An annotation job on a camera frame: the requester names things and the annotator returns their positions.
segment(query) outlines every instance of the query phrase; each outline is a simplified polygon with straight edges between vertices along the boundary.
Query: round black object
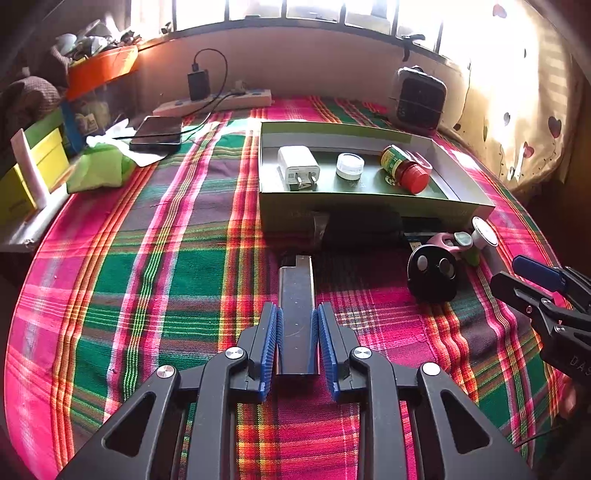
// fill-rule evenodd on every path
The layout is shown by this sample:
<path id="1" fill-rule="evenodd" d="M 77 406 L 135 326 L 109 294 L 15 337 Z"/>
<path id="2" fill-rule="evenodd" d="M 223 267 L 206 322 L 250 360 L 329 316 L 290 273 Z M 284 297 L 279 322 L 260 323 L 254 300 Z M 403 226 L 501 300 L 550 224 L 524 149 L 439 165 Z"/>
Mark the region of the round black object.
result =
<path id="1" fill-rule="evenodd" d="M 437 245 L 422 245 L 408 259 L 408 289 L 418 301 L 442 303 L 457 293 L 457 261 Z"/>

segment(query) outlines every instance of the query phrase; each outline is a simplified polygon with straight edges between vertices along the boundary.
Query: blue gripper pad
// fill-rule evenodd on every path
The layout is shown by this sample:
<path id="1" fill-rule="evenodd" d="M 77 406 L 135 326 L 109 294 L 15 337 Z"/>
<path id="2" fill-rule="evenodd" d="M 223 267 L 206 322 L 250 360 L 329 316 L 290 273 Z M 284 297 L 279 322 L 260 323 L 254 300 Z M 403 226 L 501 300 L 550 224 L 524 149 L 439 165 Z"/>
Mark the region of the blue gripper pad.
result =
<path id="1" fill-rule="evenodd" d="M 320 339 L 320 351 L 322 352 L 322 363 L 324 365 L 324 374 L 326 375 L 326 384 L 328 385 L 333 400 L 337 401 L 340 394 L 339 366 L 336 362 L 335 348 L 333 347 L 330 338 L 330 332 L 322 306 L 320 306 L 317 311 L 319 317 L 318 333 Z"/>
<path id="2" fill-rule="evenodd" d="M 557 270 L 532 260 L 523 255 L 517 255 L 511 264 L 513 272 L 520 277 L 532 281 L 548 291 L 564 292 L 565 280 Z"/>
<path id="3" fill-rule="evenodd" d="M 277 344 L 277 307 L 273 305 L 267 337 L 261 356 L 261 383 L 259 385 L 259 400 L 264 402 L 271 388 L 271 375 L 273 373 L 273 359 L 275 357 L 275 345 Z"/>

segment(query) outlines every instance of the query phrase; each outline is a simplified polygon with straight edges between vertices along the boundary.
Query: wall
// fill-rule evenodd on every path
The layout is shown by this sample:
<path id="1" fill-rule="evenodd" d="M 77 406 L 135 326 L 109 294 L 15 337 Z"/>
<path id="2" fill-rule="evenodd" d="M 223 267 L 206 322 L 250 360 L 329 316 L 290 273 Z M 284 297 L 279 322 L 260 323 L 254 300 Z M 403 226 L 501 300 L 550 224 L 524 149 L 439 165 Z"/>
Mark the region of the wall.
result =
<path id="1" fill-rule="evenodd" d="M 201 48 L 217 48 L 229 63 L 229 85 L 269 88 L 274 96 L 326 95 L 385 105 L 402 48 L 343 32 L 300 27 L 237 28 L 178 38 L 140 52 L 139 97 L 145 111 L 189 97 L 187 74 Z M 223 60 L 216 53 L 199 56 L 209 69 L 212 92 L 223 80 Z M 420 65 L 448 88 L 443 116 L 452 127 L 462 113 L 467 71 L 411 53 L 408 66 Z"/>
<path id="2" fill-rule="evenodd" d="M 583 103 L 565 183 L 553 180 L 528 210 L 563 265 L 591 276 L 591 86 Z"/>

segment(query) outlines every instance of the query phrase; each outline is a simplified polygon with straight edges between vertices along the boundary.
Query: open box lid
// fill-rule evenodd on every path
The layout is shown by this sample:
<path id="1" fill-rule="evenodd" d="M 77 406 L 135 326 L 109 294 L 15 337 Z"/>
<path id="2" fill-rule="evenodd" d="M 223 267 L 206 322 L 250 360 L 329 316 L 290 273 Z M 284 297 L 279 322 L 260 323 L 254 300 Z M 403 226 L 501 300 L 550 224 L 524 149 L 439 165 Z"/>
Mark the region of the open box lid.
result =
<path id="1" fill-rule="evenodd" d="M 384 177 L 387 173 L 379 165 L 378 157 L 384 148 L 392 144 L 420 153 L 433 165 L 431 179 L 436 184 L 434 189 L 413 196 L 399 187 L 386 184 Z M 305 145 L 315 155 L 321 168 L 315 191 L 291 192 L 284 184 L 277 152 L 286 145 Z M 365 155 L 369 161 L 366 160 L 361 181 L 326 182 L 327 178 L 334 178 L 336 169 L 336 160 L 326 160 L 329 152 L 333 152 L 333 156 L 343 152 L 361 157 Z M 473 216 L 486 219 L 495 208 L 464 168 L 431 138 L 361 125 L 322 122 L 261 124 L 259 196 L 263 222 L 268 217 L 268 210 L 282 209 L 291 216 L 302 217 L 313 209 L 323 210 L 341 202 L 355 202 L 360 205 L 388 205 L 401 216 L 440 218 L 448 228 L 462 229 L 470 224 Z"/>

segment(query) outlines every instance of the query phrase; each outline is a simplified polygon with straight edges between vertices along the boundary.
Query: red bottle cap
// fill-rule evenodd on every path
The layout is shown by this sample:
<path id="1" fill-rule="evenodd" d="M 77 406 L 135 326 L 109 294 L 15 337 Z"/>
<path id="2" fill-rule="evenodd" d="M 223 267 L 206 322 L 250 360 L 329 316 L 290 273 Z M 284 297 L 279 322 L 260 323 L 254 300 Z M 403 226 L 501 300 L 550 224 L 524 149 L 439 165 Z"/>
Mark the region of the red bottle cap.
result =
<path id="1" fill-rule="evenodd" d="M 429 174 L 419 165 L 411 165 L 400 178 L 400 186 L 413 195 L 421 193 L 429 184 Z"/>

